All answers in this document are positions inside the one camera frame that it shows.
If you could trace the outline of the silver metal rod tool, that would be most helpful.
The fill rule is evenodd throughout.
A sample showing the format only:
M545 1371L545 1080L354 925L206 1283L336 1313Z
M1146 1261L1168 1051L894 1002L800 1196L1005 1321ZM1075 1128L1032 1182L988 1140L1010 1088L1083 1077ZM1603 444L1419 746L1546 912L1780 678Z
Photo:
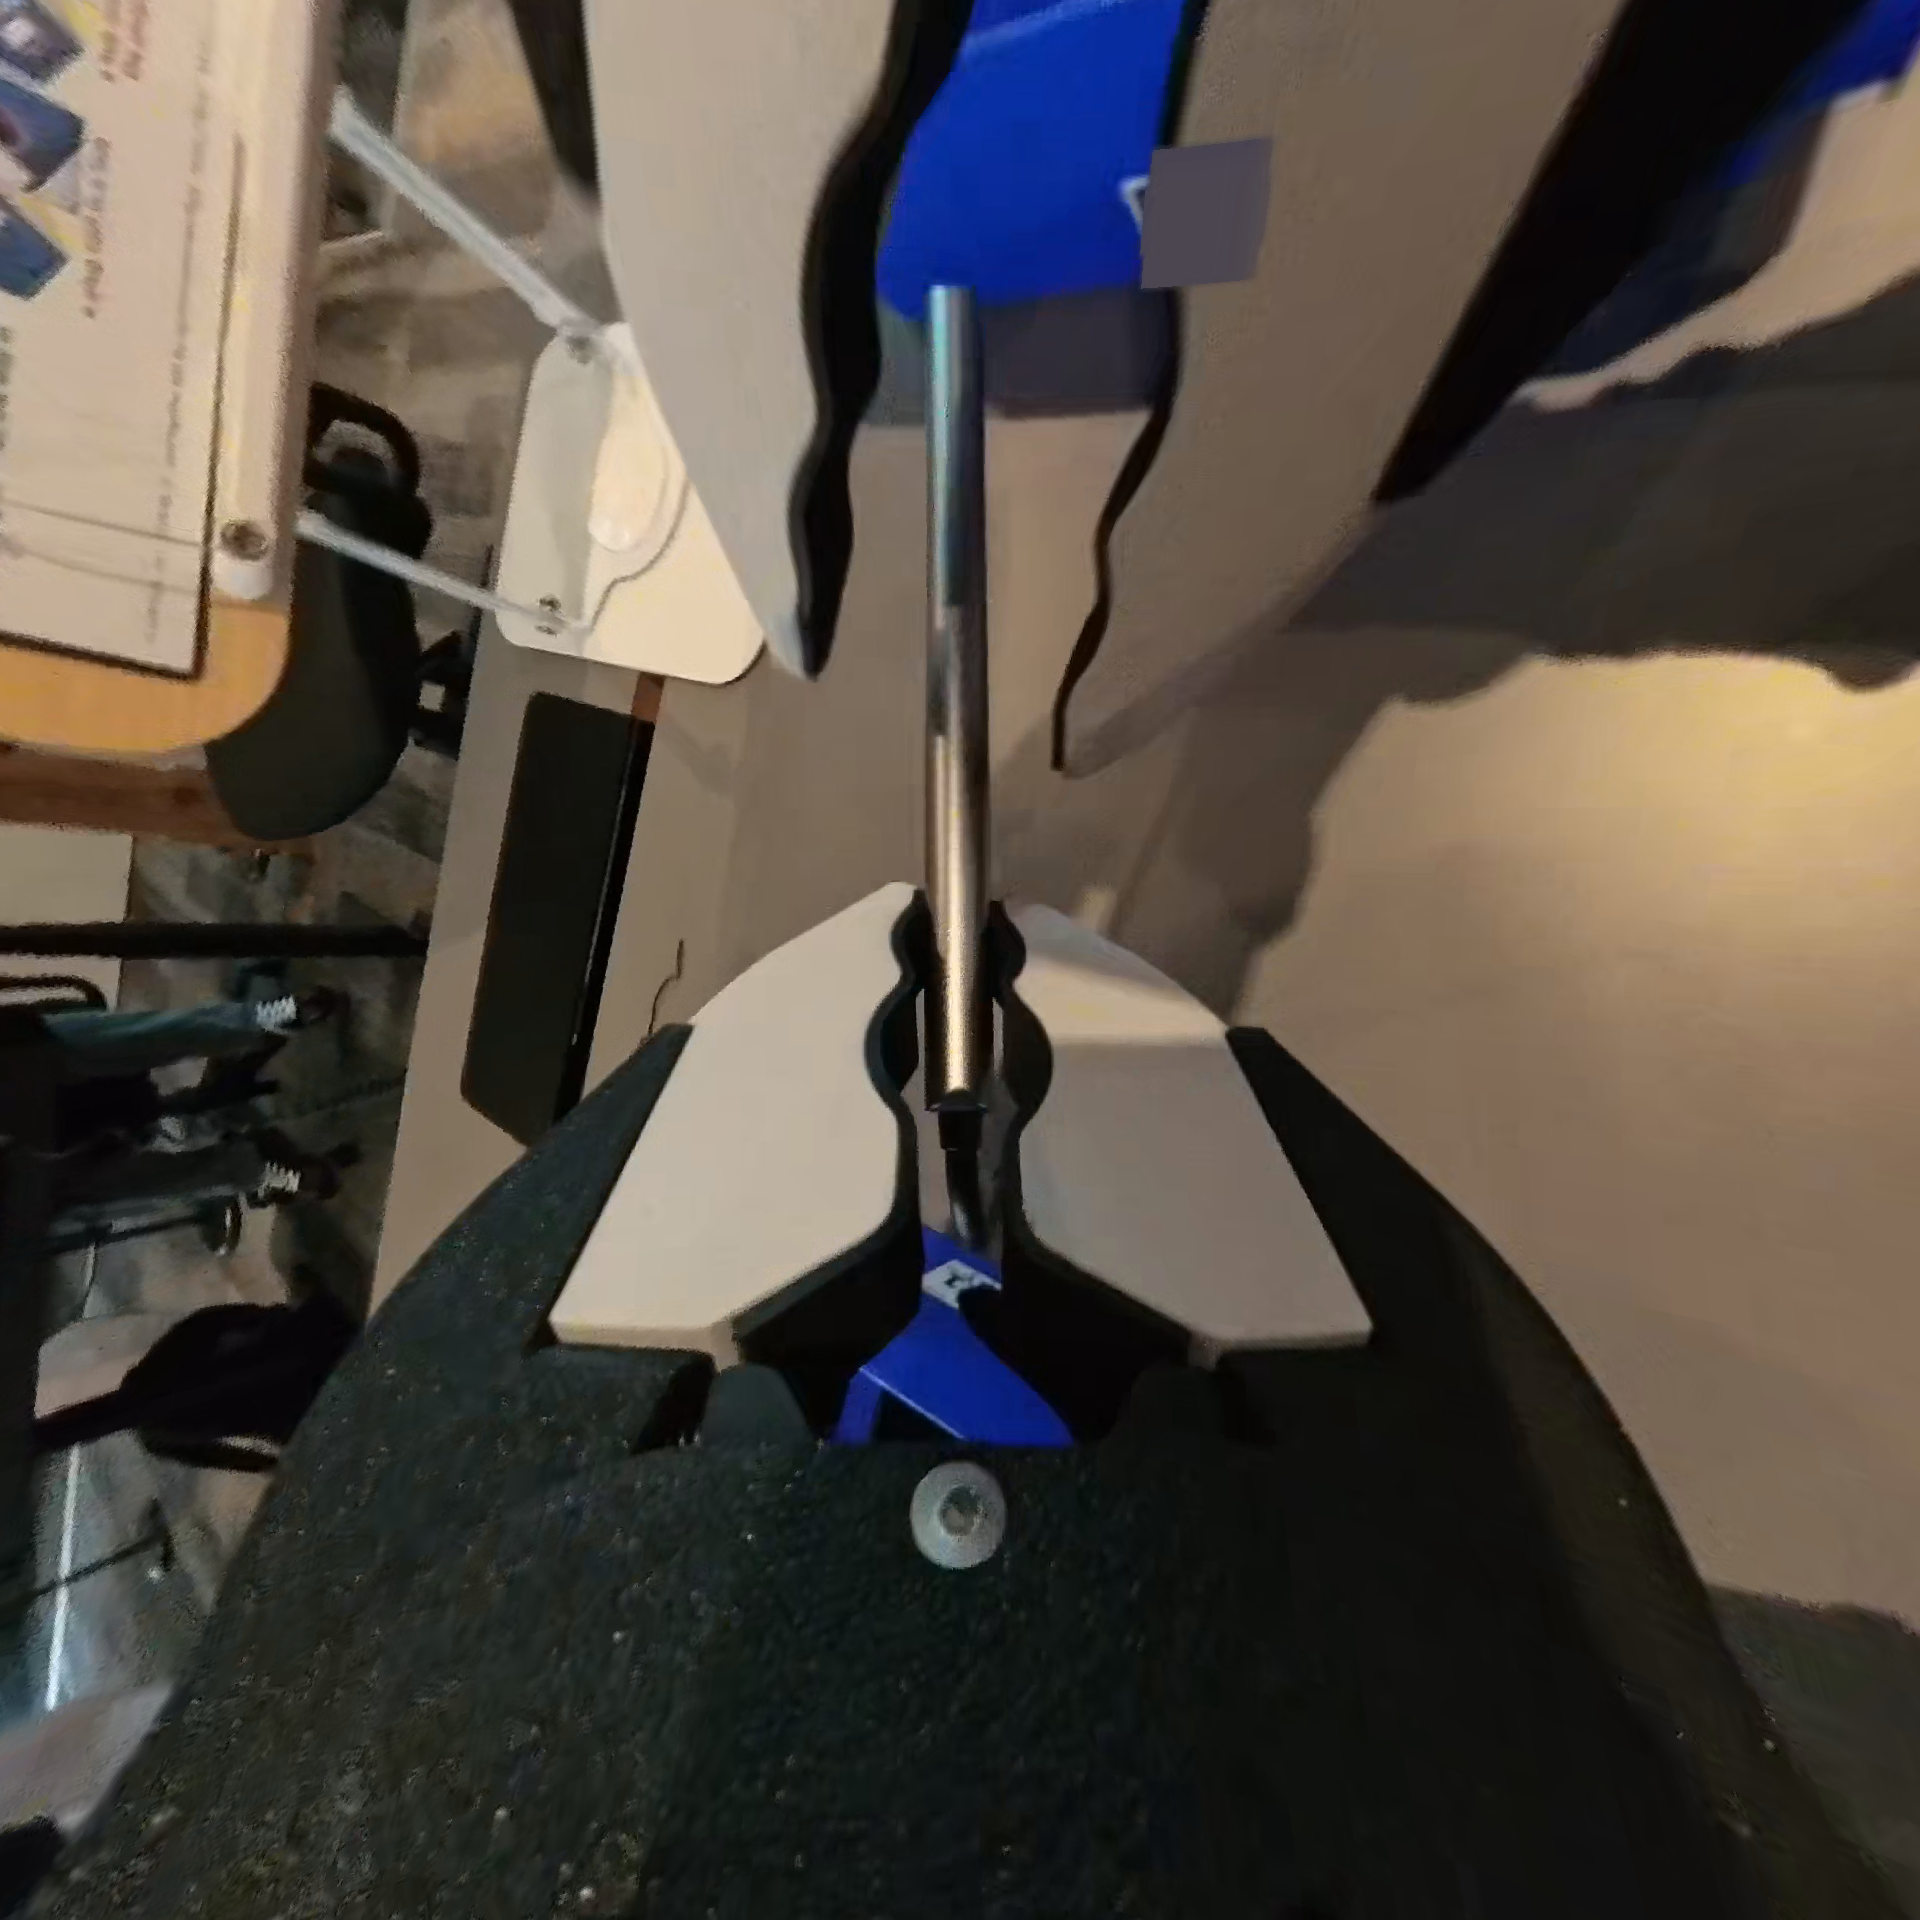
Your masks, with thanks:
M940 962L928 1094L960 1114L983 1108L992 1066L985 416L976 300L961 287L928 294L926 430L926 859Z

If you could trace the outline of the black bag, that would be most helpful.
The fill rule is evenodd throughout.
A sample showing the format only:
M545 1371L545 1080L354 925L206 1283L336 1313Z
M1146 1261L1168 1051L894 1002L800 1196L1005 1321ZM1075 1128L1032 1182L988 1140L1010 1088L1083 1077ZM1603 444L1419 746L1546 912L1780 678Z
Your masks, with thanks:
M156 1459L273 1472L359 1330L331 1295L77 1321L42 1346L28 1450L122 1434Z

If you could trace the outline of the white printed poster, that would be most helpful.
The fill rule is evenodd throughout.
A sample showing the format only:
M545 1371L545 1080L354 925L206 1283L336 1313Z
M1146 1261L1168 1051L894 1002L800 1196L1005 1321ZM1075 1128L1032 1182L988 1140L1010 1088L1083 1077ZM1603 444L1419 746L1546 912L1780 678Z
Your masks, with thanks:
M183 681L291 571L338 4L3 4L2 615Z

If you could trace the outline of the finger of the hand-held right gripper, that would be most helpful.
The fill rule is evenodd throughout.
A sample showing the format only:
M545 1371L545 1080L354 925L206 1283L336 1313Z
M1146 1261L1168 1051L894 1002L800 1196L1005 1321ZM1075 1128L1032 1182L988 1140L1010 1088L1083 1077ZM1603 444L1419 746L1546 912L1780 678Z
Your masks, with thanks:
M1284 627L1374 492L1620 15L1603 2L1209 4L1176 153L1269 138L1251 278L1177 291L1172 393L1092 535L1052 720L1081 778Z
M828 666L850 571L883 214L970 11L584 6L621 316L746 603L796 678Z

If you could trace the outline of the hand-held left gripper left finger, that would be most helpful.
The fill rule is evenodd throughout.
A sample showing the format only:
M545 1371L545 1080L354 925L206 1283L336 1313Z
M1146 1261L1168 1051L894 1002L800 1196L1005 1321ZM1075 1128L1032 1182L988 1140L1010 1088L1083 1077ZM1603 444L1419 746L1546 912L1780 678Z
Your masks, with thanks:
M754 1313L877 1234L901 1144L866 1039L916 904L877 887L700 1008L550 1309L559 1341L739 1352Z

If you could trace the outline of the black rectangular pad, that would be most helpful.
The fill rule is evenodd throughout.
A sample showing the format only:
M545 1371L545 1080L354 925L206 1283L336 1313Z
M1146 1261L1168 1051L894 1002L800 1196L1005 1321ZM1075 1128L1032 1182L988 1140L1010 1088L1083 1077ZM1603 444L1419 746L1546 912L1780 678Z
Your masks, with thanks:
M468 1107L530 1145L586 1088L655 728L540 692L519 733L468 1020Z

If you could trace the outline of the black tripod stand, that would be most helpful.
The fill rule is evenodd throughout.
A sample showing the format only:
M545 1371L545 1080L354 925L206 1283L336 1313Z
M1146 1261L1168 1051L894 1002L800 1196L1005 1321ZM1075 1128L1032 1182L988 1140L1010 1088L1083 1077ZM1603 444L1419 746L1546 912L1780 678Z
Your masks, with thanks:
M344 1110L393 1074L278 1071L359 1053L366 995L274 957L179 1004L110 1004L77 973L3 973L3 1251L63 1259L336 1200L365 1159Z

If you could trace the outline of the wooden board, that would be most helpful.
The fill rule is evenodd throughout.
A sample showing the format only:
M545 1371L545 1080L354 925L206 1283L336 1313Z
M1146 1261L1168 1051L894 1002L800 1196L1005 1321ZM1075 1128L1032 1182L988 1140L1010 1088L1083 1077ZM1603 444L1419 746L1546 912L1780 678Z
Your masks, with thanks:
M152 674L2 639L2 737L69 756L157 758L248 724L280 685L291 656L286 603L215 596L199 671Z

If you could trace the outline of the black office chair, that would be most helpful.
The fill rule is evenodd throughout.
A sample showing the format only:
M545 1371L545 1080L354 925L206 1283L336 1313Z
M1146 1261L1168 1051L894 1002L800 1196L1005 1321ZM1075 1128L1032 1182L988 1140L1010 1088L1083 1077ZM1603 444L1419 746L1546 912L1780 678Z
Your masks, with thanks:
M419 445L384 407L318 381L306 403L303 499L334 529L426 554L434 519ZM476 627L426 648L410 583L301 543L286 668L251 718L206 746L211 793L236 832L291 842L343 824L408 746L461 747Z

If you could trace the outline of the clear plastic rod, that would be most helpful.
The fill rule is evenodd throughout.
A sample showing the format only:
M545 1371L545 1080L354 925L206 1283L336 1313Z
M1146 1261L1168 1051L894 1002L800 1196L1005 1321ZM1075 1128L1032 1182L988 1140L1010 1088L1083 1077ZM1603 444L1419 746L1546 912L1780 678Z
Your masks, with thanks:
M514 292L549 333L569 343L596 343L603 325L395 144L347 87L336 85L333 91L326 132L333 146L365 168L399 201Z
M329 550L352 564L373 568L411 588L424 588L439 596L460 601L469 609L491 613L496 618L525 618L543 633L577 633L589 629L579 616L569 615L559 601L523 603L507 599L491 588L477 587L452 572L443 572L406 552L368 540L360 535L326 518L323 511L303 505L296 513L294 532L301 543Z

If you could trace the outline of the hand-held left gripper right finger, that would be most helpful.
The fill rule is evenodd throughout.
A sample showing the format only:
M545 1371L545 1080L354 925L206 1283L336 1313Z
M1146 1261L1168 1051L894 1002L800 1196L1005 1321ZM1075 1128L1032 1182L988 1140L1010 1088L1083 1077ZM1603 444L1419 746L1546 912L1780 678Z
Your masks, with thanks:
M1036 1253L1199 1352L1367 1341L1374 1318L1223 1020L1055 907L1008 918L1000 1064Z

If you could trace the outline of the white bracket plate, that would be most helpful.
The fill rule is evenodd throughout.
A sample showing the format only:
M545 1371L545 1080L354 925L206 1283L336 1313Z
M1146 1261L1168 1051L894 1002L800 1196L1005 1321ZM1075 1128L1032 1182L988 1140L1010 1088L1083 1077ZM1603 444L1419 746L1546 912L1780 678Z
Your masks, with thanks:
M529 652L702 685L729 685L760 658L627 325L540 348L491 593L500 635Z

